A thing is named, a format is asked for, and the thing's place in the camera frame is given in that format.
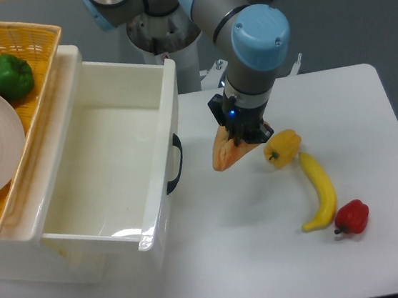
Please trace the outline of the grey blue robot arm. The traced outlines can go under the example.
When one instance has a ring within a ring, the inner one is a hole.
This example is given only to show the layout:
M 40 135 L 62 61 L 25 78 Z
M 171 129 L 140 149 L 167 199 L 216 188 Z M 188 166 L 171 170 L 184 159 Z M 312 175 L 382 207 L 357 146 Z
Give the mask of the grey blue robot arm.
M 118 26 L 143 55 L 186 51 L 201 35 L 226 57 L 223 93 L 209 101 L 235 142 L 262 144 L 270 91 L 288 52 L 290 26 L 274 0 L 82 0 L 100 28 Z

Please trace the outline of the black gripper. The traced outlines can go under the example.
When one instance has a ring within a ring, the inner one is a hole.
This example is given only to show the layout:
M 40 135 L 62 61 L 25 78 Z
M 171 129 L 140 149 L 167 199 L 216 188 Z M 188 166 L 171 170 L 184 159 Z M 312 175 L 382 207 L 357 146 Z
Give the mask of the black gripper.
M 215 94 L 209 100 L 208 106 L 217 123 L 228 132 L 228 139 L 235 144 L 266 143 L 274 135 L 273 129 L 263 119 L 267 104 L 254 108 L 239 105 L 237 96 Z

